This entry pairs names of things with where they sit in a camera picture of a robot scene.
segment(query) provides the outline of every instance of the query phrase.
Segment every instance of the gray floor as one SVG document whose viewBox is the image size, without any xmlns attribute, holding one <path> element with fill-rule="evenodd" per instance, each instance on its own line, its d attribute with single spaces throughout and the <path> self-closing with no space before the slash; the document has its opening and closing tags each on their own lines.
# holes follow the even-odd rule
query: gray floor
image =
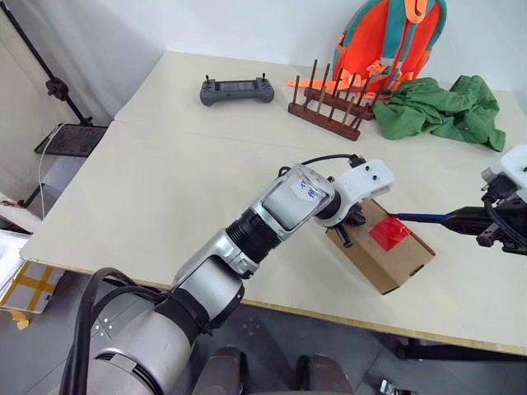
<svg viewBox="0 0 527 395">
<path fill-rule="evenodd" d="M 67 273 L 54 297 L 31 325 L 18 331 L 0 312 L 0 394 L 40 395 L 56 387 L 72 340 L 86 276 Z M 112 287 L 104 284 L 102 292 Z M 105 344 L 149 304 L 133 295 L 112 302 L 93 328 L 91 348 Z M 377 393 L 380 377 L 426 394 L 527 393 L 527 365 L 403 361 L 391 352 L 397 339 L 366 330 L 249 306 L 239 307 L 213 337 L 201 337 L 180 385 L 186 393 L 206 359 L 219 347 L 236 345 L 249 360 L 251 392 L 288 389 L 301 354 L 322 353 L 345 370 L 355 394 Z"/>
</svg>

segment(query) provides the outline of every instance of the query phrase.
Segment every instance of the cardboard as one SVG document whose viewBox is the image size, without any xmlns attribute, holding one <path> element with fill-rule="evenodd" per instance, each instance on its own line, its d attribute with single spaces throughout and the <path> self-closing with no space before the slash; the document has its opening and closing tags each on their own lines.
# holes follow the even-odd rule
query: cardboard
<svg viewBox="0 0 527 395">
<path fill-rule="evenodd" d="M 362 203 L 366 224 L 345 225 L 353 246 L 346 249 L 335 230 L 327 230 L 328 237 L 340 248 L 351 262 L 371 281 L 383 295 L 396 290 L 406 280 L 421 270 L 436 255 L 413 232 L 390 251 L 385 251 L 370 236 L 370 230 L 388 217 L 379 203 L 370 200 Z"/>
</svg>

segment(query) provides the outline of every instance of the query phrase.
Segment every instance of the orange backpack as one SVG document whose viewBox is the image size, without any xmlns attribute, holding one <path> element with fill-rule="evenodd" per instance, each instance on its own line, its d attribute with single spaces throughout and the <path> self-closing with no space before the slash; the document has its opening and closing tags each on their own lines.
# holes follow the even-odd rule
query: orange backpack
<svg viewBox="0 0 527 395">
<path fill-rule="evenodd" d="M 445 0 L 368 0 L 338 37 L 333 56 L 333 79 L 343 69 L 339 90 L 389 93 L 403 81 L 413 80 L 430 57 L 446 21 Z M 307 86 L 309 80 L 301 81 Z M 333 89 L 335 81 L 326 81 Z M 320 89 L 321 80 L 313 87 Z"/>
</svg>

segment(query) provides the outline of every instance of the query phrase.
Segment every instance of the white wall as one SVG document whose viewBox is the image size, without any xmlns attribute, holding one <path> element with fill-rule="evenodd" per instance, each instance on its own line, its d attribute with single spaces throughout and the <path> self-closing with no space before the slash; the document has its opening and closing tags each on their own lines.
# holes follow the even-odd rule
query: white wall
<svg viewBox="0 0 527 395">
<path fill-rule="evenodd" d="M 26 199 L 38 186 L 33 149 L 58 122 L 73 120 L 64 103 L 47 95 L 46 77 L 0 12 L 0 195 Z M 43 173 L 53 158 L 46 157 Z"/>
<path fill-rule="evenodd" d="M 306 65 L 314 58 L 330 60 L 336 38 L 363 2 L 10 0 L 8 4 L 53 70 L 71 83 L 73 97 L 100 122 L 108 122 L 164 50 Z M 423 76 L 455 81 L 460 74 L 479 74 L 492 88 L 515 91 L 527 108 L 526 1 L 447 3 L 446 29 Z"/>
</svg>

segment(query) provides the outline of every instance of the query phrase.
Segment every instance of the controller screen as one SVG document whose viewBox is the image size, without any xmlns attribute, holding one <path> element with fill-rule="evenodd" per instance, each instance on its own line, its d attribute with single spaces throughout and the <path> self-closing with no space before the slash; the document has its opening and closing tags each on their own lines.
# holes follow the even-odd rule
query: controller screen
<svg viewBox="0 0 527 395">
<path fill-rule="evenodd" d="M 256 89 L 252 81 L 218 82 L 220 91 L 252 91 Z"/>
</svg>

